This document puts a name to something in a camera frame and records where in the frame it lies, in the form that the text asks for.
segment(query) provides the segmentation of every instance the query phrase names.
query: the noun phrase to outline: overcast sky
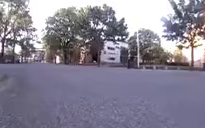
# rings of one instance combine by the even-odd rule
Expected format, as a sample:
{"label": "overcast sky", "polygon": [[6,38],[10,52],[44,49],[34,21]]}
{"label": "overcast sky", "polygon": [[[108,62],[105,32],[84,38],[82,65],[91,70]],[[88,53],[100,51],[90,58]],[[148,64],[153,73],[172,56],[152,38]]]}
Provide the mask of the overcast sky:
{"label": "overcast sky", "polygon": [[[148,28],[162,36],[161,18],[172,13],[168,0],[30,0],[31,15],[34,26],[41,30],[45,27],[45,20],[52,16],[59,8],[75,6],[77,8],[87,5],[103,5],[106,3],[116,11],[117,18],[125,17],[128,31],[132,34],[139,28]],[[174,43],[162,40],[162,46],[173,51]]]}

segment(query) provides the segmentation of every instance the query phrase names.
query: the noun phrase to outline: pole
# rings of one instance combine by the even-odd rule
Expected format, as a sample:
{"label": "pole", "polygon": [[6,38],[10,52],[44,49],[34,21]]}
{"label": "pole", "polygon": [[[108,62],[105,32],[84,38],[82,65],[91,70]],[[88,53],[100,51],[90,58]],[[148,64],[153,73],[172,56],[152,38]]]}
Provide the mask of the pole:
{"label": "pole", "polygon": [[137,68],[140,68],[140,45],[139,45],[139,36],[137,31]]}

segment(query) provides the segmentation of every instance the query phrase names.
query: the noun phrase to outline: street lamp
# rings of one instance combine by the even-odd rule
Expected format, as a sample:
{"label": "street lamp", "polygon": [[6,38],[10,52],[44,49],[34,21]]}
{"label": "street lamp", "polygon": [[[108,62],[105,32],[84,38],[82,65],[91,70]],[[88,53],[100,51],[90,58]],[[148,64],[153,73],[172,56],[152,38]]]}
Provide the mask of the street lamp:
{"label": "street lamp", "polygon": [[137,41],[137,68],[140,68],[140,44],[139,44],[139,32],[136,33],[136,41]]}

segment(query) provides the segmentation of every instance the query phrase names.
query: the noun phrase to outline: tree trunk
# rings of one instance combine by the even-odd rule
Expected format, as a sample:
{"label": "tree trunk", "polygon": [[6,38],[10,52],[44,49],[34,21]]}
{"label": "tree trunk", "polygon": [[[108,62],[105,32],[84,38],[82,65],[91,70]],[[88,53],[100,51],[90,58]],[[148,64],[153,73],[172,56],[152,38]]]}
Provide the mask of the tree trunk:
{"label": "tree trunk", "polygon": [[0,53],[0,63],[5,62],[4,52],[5,52],[5,39],[2,40],[1,53]]}
{"label": "tree trunk", "polygon": [[16,47],[16,44],[14,43],[13,44],[13,60],[12,60],[12,62],[15,64],[15,56],[16,56],[16,53],[15,53],[15,47]]}
{"label": "tree trunk", "polygon": [[99,46],[99,49],[98,49],[98,53],[97,53],[97,64],[98,64],[98,67],[100,67],[100,56],[101,56],[101,48]]}
{"label": "tree trunk", "polygon": [[21,51],[21,63],[23,63],[23,52]]}
{"label": "tree trunk", "polygon": [[191,67],[194,67],[194,45],[191,46]]}
{"label": "tree trunk", "polygon": [[63,63],[66,64],[66,49],[63,48]]}

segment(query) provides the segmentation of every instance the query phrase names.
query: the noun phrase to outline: asphalt road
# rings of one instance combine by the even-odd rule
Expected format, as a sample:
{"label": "asphalt road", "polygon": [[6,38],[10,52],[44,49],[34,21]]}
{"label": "asphalt road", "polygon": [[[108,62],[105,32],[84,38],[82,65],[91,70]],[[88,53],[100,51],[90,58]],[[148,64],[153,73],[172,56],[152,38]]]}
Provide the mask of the asphalt road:
{"label": "asphalt road", "polygon": [[0,128],[205,128],[205,72],[0,65]]}

